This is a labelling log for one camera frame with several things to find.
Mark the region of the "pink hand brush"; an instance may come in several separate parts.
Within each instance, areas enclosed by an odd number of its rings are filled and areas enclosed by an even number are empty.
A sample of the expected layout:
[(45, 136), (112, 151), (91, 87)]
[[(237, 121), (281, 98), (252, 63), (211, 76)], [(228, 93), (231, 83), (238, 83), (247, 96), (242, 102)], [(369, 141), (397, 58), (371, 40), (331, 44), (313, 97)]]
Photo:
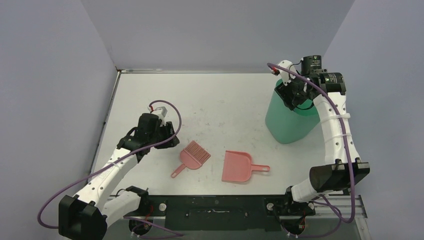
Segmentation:
[(171, 174), (171, 178), (175, 178), (185, 168), (190, 170), (199, 169), (209, 158), (211, 154), (201, 147), (196, 141), (192, 140), (181, 152), (179, 159), (181, 164)]

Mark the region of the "pink plastic dustpan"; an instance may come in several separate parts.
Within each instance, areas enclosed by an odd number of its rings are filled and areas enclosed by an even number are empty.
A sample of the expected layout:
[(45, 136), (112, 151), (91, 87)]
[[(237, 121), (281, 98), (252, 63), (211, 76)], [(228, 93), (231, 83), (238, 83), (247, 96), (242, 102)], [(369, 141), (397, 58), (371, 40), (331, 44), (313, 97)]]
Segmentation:
[(243, 183), (251, 178), (252, 172), (269, 172), (270, 170), (268, 165), (253, 164), (253, 158), (247, 152), (226, 150), (221, 180)]

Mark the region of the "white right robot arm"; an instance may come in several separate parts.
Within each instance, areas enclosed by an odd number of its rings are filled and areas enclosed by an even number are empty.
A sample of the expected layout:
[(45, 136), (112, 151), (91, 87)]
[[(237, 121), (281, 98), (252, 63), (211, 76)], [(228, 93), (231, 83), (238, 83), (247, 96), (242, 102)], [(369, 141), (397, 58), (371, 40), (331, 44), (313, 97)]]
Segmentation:
[(322, 68), (321, 57), (310, 55), (295, 64), (284, 60), (267, 66), (279, 80), (275, 83), (265, 125), (280, 144), (303, 139), (315, 126), (321, 126), (325, 158), (309, 170), (308, 177), (287, 188), (297, 203), (323, 198), (326, 194), (350, 189), (369, 172), (354, 146), (346, 111), (346, 86), (338, 72)]

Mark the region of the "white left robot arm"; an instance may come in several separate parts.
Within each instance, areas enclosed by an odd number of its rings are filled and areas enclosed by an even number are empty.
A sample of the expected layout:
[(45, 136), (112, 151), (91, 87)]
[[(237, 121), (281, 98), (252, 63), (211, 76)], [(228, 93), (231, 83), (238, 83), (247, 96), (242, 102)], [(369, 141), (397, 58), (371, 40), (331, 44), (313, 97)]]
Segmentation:
[(103, 171), (74, 196), (65, 195), (58, 206), (58, 233), (71, 240), (101, 240), (110, 225), (136, 210), (145, 190), (130, 186), (122, 196), (108, 203), (109, 196), (124, 176), (147, 155), (152, 147), (172, 148), (179, 144), (174, 138), (172, 122), (165, 121), (166, 110), (158, 107), (143, 113), (117, 144)]

